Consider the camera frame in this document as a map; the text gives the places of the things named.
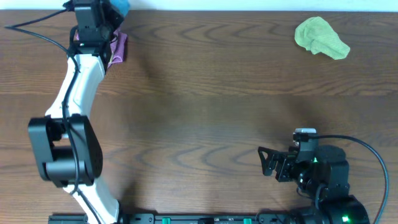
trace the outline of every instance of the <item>green cloth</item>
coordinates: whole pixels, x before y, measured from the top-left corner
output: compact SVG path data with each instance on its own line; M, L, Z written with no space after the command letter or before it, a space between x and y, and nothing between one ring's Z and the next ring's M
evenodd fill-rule
M312 54L322 52L335 60L346 58L349 52L349 47L321 17L311 17L300 24L294 39L299 46L311 50Z

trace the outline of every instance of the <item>wooden table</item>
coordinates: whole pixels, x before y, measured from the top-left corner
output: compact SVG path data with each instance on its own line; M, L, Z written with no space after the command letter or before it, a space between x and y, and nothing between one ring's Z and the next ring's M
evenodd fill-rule
M1 11L0 25L49 11ZM35 24L68 46L73 13ZM332 60L294 42L322 16L351 47ZM292 131L314 127L373 145L391 178L383 223L398 218L398 14L345 12L131 11L126 61L99 86L91 123L103 176L129 212L256 213L309 205L296 184L261 173L257 147L285 151ZM29 35L0 30L0 223L45 223L82 209L38 175L27 135L64 79L65 54ZM345 149L351 193L373 220L384 190L365 148Z

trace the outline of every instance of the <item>black cable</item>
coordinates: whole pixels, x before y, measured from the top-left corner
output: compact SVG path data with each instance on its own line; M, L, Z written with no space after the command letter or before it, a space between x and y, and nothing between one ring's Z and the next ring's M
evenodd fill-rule
M384 163L384 160L382 159L382 157L380 156L380 154L372 147L370 146L368 143L359 140L357 138L351 137L351 136L344 136L344 135L337 135L337 134L330 134L330 135L324 135L324 136L309 136L310 139L325 139L325 138L337 138L337 139L347 139L347 140L351 140L354 141L356 143L359 143L361 145L363 145L365 148L369 149L378 159L378 161L380 162L381 168L383 169L383 174L384 174L384 195L383 195L383 200L380 204L380 208L379 211L377 212L377 215L374 219L374 224L377 224L380 219L381 219L381 215L384 211L384 207L387 204L387 198L388 198L388 191L389 191L389 177L388 177L388 171L387 171L387 167L386 164Z
M114 37L112 38L110 44L115 43L116 41L119 40L119 35L116 35L116 34L112 34L112 35L113 35Z
M300 187L297 187L297 188L296 188L296 192L297 192L298 196L303 197L303 198L307 198L307 199L311 199L311 197L305 196L304 194L301 194L301 193L300 193L300 190L301 190Z
M321 194L321 190L324 189L326 187L326 184L320 184L317 187L317 192L315 193L315 208L317 208L317 210L319 210L319 196Z
M50 15L45 16L45 17L42 17L42 18L40 18L40 19L35 19L35 20L33 20L33 21L23 22L23 23L21 23L21 24L13 25L13 27L26 26L26 25L30 25L30 24L33 24L33 23L36 23L36 22L40 22L40 21L49 19L49 18L51 18L51 17L53 17L53 16L56 16L56 15L58 15L58 14L61 14L61 13L63 13L63 12L66 12L66 11L68 11L68 10L62 9L62 10L59 10L59 11L53 13L53 14L50 14Z
M79 166L79 162L78 162L79 158L78 158L78 154L77 154L76 145L75 145L75 142L73 140L72 132L71 132L71 129L70 129L70 124L69 124L69 122L67 120L67 116L66 116L67 102L69 100L70 92L71 92L71 90L73 88L73 84L76 82L77 76L78 76L78 74L80 72L78 63L77 63L76 59L74 58L74 56L63 45L59 44L55 40L52 40L52 39L50 39L50 38L48 38L46 36L37 34L35 32L31 32L31 31L28 31L28 30L17 28L17 27L20 27L20 26L25 26L25 25L33 24L35 22L43 21L45 19L51 18L53 16L56 16L56 15L58 15L60 13L66 12L66 11L67 10L64 9L64 10L55 12L53 14L50 14L48 16L45 16L43 18L36 19L34 21L24 22L24 23L21 23L21 24L13 25L13 26L6 26L5 28L6 29L10 29L10 30L14 30L14 31L18 31L18 32L22 32L22 33L25 33L25 34L33 35L35 37L44 39L44 40L56 45L57 47L62 49L68 55L68 57L72 59L73 63L75 64L75 73L73 74L72 80L71 80L71 82L69 84L69 87L67 89L65 97L63 98L63 101L62 101L62 121L63 121L63 125L65 127L65 130L66 130L67 134L68 134L69 141L70 141L70 144L71 144L71 147L72 147L73 160L75 161L75 170L76 170L76 173L75 173L75 186L74 186L73 190L70 192L70 195L73 195L74 193L77 192L77 194L82 197L83 201L86 203L87 207L90 209L90 211L94 215L94 217L97 220L97 222L101 223L100 218L98 217L97 212L95 211L94 207L88 201L88 199L86 198L84 193L78 188L79 187L79 182L80 182L80 172L79 172L80 166Z
M279 221L281 224L283 224L283 222L282 222L282 220L279 218L278 214L275 213L274 215L275 215L276 219L278 219L278 221Z

